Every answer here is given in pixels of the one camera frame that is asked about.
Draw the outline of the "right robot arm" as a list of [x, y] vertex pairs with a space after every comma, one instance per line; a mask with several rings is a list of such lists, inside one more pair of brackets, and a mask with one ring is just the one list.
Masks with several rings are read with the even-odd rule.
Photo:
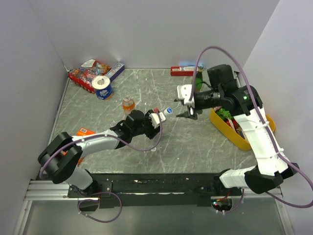
[[176, 100], [187, 111], [180, 117], [197, 119], [204, 109], [221, 106], [230, 112], [246, 135], [257, 165], [243, 169], [227, 169], [215, 176], [214, 191], [225, 195], [231, 188], [249, 188], [261, 194], [281, 185], [284, 179], [296, 174], [296, 163], [283, 154], [269, 127], [263, 103], [257, 91], [238, 87], [229, 65], [218, 65], [207, 70], [211, 89], [192, 93], [190, 84], [179, 85]]

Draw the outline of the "clear plastic bottle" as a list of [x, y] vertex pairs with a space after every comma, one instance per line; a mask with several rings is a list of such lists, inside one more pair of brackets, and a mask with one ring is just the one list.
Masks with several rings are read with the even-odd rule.
[[165, 108], [163, 111], [160, 112], [162, 122], [166, 121], [166, 118], [169, 117], [173, 113], [172, 108]]

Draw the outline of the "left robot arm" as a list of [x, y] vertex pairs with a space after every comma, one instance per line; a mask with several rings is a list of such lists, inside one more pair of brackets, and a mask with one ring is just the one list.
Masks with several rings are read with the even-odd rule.
[[88, 170], [78, 167], [79, 160], [96, 152], [124, 146], [138, 150], [131, 145], [132, 139], [139, 135], [149, 139], [162, 136], [165, 121], [166, 116], [159, 110], [147, 113], [133, 110], [125, 119], [101, 133], [71, 136], [62, 132], [39, 155], [39, 177], [44, 179], [47, 176], [54, 184], [66, 182], [86, 197], [91, 197], [98, 191], [98, 182]]

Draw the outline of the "blue bottle cap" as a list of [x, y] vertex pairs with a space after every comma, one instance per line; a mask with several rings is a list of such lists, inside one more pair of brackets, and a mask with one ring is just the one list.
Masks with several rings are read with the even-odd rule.
[[163, 113], [164, 113], [165, 116], [172, 115], [172, 114], [173, 114], [173, 109], [172, 109], [172, 108], [166, 108], [166, 109], [163, 111]]

